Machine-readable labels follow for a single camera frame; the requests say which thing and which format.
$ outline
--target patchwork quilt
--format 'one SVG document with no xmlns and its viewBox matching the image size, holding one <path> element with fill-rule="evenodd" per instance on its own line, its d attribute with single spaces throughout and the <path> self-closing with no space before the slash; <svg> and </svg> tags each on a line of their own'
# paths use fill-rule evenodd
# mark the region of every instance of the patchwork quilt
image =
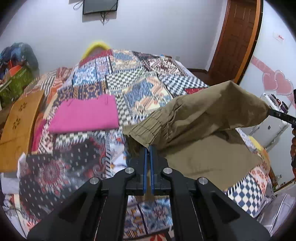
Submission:
<svg viewBox="0 0 296 241">
<path fill-rule="evenodd" d="M 45 120 L 37 153 L 27 158 L 22 173 L 20 203 L 24 223 L 32 228 L 92 176 L 109 178 L 127 167 L 122 127 L 138 123 L 187 88 L 207 88 L 204 82 L 173 59 L 129 50 L 107 50 L 80 61 L 73 69 L 59 69 L 36 79 L 23 96 L 46 89 L 40 113 Z M 51 135 L 48 127 L 64 100 L 115 95 L 120 128 Z M 254 217 L 265 193 L 269 168 L 262 153 L 237 129 L 249 150 L 262 158 L 225 194 Z M 174 239 L 168 197 L 143 202 L 129 196 L 124 240 Z"/>
</svg>

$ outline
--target door frame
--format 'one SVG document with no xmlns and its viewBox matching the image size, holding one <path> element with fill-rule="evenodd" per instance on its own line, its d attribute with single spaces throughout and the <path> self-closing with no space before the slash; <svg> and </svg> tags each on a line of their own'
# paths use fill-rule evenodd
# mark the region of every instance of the door frame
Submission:
<svg viewBox="0 0 296 241">
<path fill-rule="evenodd" d="M 211 73 L 211 69 L 214 66 L 214 62 L 216 60 L 216 57 L 218 55 L 220 46 L 221 46 L 221 42 L 225 33 L 225 28 L 226 28 L 226 23 L 227 23 L 227 19 L 228 19 L 228 15 L 229 15 L 229 9 L 230 9 L 230 2 L 231 0 L 227 0 L 227 6 L 226 6 L 226 12 L 225 12 L 225 17 L 224 17 L 224 21 L 223 21 L 223 25 L 222 25 L 222 29 L 221 29 L 221 34 L 218 40 L 218 44 L 209 68 L 209 74 Z M 256 0 L 256 14 L 255 14 L 255 23 L 254 23 L 254 28 L 251 34 L 251 38 L 250 38 L 250 42 L 248 44 L 245 56 L 242 60 L 241 66 L 239 67 L 239 70 L 235 76 L 235 78 L 232 80 L 234 83 L 239 84 L 242 80 L 242 77 L 244 76 L 244 73 L 251 61 L 253 52 L 255 50 L 255 46 L 258 40 L 258 36 L 259 36 L 259 32 L 261 29 L 261 23 L 262 23 L 262 16 L 263 16 L 263 0 Z"/>
</svg>

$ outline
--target cable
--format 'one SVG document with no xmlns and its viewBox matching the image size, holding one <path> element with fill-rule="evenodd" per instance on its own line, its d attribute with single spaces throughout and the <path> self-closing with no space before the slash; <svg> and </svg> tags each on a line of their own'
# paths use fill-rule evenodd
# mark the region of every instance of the cable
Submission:
<svg viewBox="0 0 296 241">
<path fill-rule="evenodd" d="M 116 1 L 116 3 L 110 8 L 110 10 L 106 13 L 104 12 L 104 16 L 102 16 L 102 12 L 101 12 L 101 17 L 103 18 L 103 25 L 105 23 L 105 17 L 109 14 L 109 12 L 112 10 L 112 8 L 114 8 L 114 6 L 118 4 L 118 0 Z"/>
<path fill-rule="evenodd" d="M 13 205 L 13 207 L 14 207 L 14 210 L 15 210 L 15 213 L 16 213 L 16 214 L 17 214 L 17 211 L 19 211 L 20 214 L 22 214 L 22 211 L 21 211 L 20 209 L 16 208 L 14 203 L 12 203 L 12 205 Z M 19 223 L 20 223 L 20 227 L 21 227 L 21 229 L 22 229 L 22 232 L 24 233 L 24 236 L 27 238 L 27 235 L 26 235 L 26 233 L 25 233 L 25 231 L 24 231 L 24 229 L 23 229 L 23 227 L 22 227 L 22 224 L 21 224 L 21 222 L 20 222 L 20 217 L 18 216 L 18 214 L 17 214 L 17 218 L 18 218 L 18 220 L 19 220 Z"/>
<path fill-rule="evenodd" d="M 74 9 L 74 10 L 78 10 L 79 8 L 81 8 L 82 4 L 83 4 L 83 0 L 79 1 L 78 3 L 76 3 L 76 4 L 73 6 L 73 9 Z"/>
</svg>

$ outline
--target baseboard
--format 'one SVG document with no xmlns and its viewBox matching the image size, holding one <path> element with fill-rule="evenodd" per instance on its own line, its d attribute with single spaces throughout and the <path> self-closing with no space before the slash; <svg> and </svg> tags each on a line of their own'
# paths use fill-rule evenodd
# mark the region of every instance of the baseboard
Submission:
<svg viewBox="0 0 296 241">
<path fill-rule="evenodd" d="M 188 69 L 190 72 L 202 72 L 207 74 L 208 72 L 205 69 Z"/>
</svg>

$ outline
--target folded pink cloth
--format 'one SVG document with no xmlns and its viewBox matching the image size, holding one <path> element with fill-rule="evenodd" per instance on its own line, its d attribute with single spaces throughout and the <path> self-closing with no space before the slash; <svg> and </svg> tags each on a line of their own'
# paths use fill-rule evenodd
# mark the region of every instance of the folded pink cloth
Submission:
<svg viewBox="0 0 296 241">
<path fill-rule="evenodd" d="M 118 127 L 115 96 L 104 94 L 97 99 L 63 101 L 50 123 L 49 132 L 61 134 Z"/>
</svg>

